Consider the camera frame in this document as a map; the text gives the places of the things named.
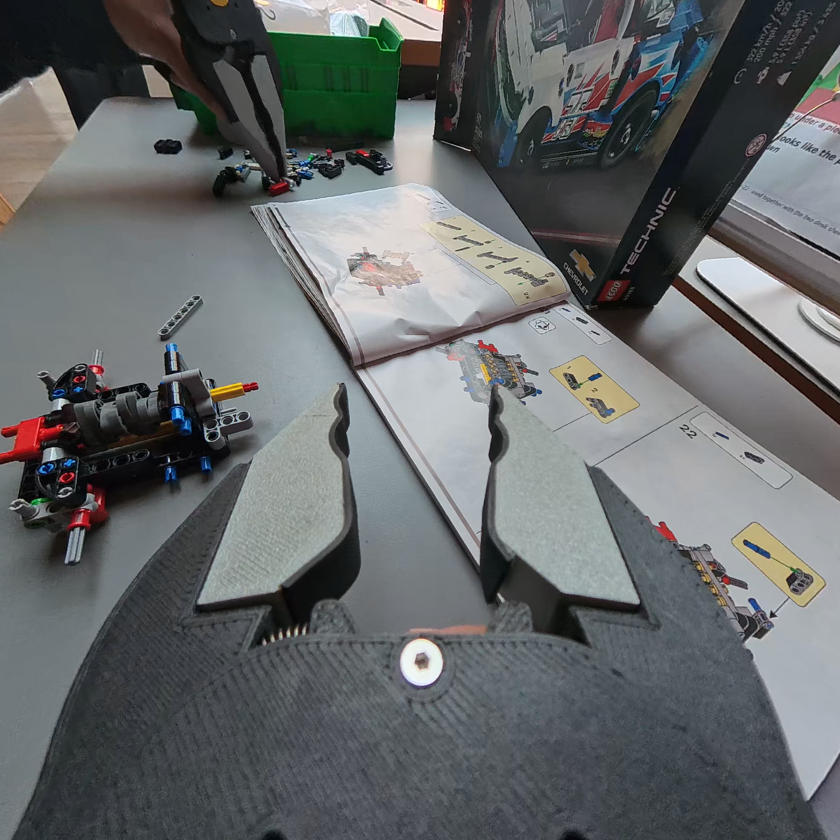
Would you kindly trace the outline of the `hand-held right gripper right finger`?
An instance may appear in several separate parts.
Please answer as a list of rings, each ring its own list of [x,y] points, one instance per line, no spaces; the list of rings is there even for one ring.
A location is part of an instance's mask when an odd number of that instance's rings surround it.
[[[641,601],[585,461],[502,385],[489,403],[479,577],[488,602],[528,607],[542,634],[579,635],[575,607]]]

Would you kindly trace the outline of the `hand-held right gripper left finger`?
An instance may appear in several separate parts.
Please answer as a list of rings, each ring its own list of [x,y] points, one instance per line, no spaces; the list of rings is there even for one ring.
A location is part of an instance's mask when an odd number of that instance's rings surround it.
[[[346,387],[332,385],[252,459],[200,610],[310,615],[349,590],[361,568],[349,425]]]

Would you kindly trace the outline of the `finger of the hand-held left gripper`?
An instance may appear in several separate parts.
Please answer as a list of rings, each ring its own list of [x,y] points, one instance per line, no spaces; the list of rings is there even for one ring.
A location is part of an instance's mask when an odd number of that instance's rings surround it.
[[[270,175],[264,166],[267,162],[267,154],[260,147],[259,129],[251,96],[254,90],[251,79],[252,59],[253,57],[246,58],[234,64],[225,59],[219,59],[213,63],[213,70],[229,105],[228,111],[233,113],[227,121],[234,133],[234,138],[250,150],[264,171]]]
[[[285,118],[277,80],[266,53],[255,53],[251,60],[251,94],[260,147],[267,154],[264,163],[269,176],[275,181],[287,176],[287,148]]]

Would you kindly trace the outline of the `pile of lego pieces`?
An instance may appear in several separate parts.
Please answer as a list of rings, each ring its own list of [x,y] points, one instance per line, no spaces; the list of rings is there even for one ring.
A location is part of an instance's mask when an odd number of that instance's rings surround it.
[[[286,173],[273,179],[255,156],[246,151],[242,162],[226,165],[217,173],[212,193],[215,197],[221,197],[227,187],[247,182],[254,173],[259,174],[261,188],[267,195],[278,196],[288,193],[292,187],[300,186],[304,181],[312,180],[315,173],[329,180],[335,179],[341,176],[346,165],[362,166],[376,175],[383,175],[392,169],[392,163],[375,149],[349,149],[344,152],[344,157],[335,155],[331,149],[322,154],[310,153],[300,157],[295,149],[288,149],[286,164]]]

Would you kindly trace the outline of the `lego chassis assembly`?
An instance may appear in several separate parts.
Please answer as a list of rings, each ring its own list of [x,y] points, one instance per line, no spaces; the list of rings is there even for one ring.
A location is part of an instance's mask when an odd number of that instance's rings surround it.
[[[60,377],[42,371],[38,378],[51,409],[2,428],[14,445],[1,462],[23,466],[9,510],[27,529],[65,534],[65,565],[79,563],[88,532],[108,519],[109,490],[146,479],[174,485],[195,470],[212,475],[230,436],[254,424],[227,402],[259,389],[257,382],[216,385],[186,365],[175,343],[165,345],[157,385],[107,386],[99,350]]]

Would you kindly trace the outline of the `grey lego beam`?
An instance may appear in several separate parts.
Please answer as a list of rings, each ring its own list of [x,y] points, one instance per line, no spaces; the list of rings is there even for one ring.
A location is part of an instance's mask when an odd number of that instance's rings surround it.
[[[200,295],[195,295],[188,298],[175,313],[170,316],[164,325],[160,327],[157,336],[160,341],[170,342],[175,332],[188,320],[195,311],[203,305],[203,298]]]

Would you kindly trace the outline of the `lego instruction booklet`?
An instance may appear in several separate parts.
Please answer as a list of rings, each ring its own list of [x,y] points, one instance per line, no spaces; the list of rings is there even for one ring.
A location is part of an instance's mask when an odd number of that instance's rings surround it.
[[[813,795],[838,758],[838,500],[577,308],[557,267],[430,187],[253,214],[474,563],[498,386],[694,564]]]

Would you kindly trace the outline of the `person's left forearm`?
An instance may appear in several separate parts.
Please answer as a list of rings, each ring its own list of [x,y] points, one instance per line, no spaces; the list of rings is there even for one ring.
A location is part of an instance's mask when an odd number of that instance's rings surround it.
[[[52,69],[78,128],[105,99],[149,98],[140,55],[101,1],[2,1],[1,91]]]

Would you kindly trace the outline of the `lego set box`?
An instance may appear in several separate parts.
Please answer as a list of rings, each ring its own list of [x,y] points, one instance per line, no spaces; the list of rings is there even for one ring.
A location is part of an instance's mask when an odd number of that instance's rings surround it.
[[[434,137],[582,305],[652,306],[838,35],[837,1],[447,2]]]

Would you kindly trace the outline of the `person's left hand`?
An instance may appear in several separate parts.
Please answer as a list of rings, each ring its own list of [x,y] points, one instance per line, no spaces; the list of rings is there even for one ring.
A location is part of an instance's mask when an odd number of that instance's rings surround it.
[[[104,1],[108,18],[124,43],[141,56],[166,65],[174,83],[199,98],[220,121],[224,110],[196,77],[186,60],[182,39],[168,1]]]

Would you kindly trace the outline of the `green plastic bin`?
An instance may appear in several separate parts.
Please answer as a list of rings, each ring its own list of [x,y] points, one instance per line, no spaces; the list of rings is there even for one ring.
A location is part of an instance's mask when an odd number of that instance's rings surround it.
[[[269,32],[287,136],[391,139],[403,37],[383,17],[365,37]]]

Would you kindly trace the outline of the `clear plastic bags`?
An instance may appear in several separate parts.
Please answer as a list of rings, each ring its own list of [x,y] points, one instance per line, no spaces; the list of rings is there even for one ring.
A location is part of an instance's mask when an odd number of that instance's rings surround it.
[[[365,1],[255,1],[269,32],[366,37],[370,14]]]

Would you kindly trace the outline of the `white monitor stand base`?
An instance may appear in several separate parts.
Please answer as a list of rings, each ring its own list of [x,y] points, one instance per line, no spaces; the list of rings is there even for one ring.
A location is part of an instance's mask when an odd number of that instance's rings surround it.
[[[705,259],[696,273],[827,384],[839,388],[839,318],[739,257]]]

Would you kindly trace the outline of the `printed paper sheet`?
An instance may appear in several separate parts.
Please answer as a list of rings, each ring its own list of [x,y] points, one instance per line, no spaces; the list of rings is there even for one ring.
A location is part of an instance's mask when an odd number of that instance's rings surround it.
[[[826,67],[739,188],[738,203],[839,254],[839,64]]]

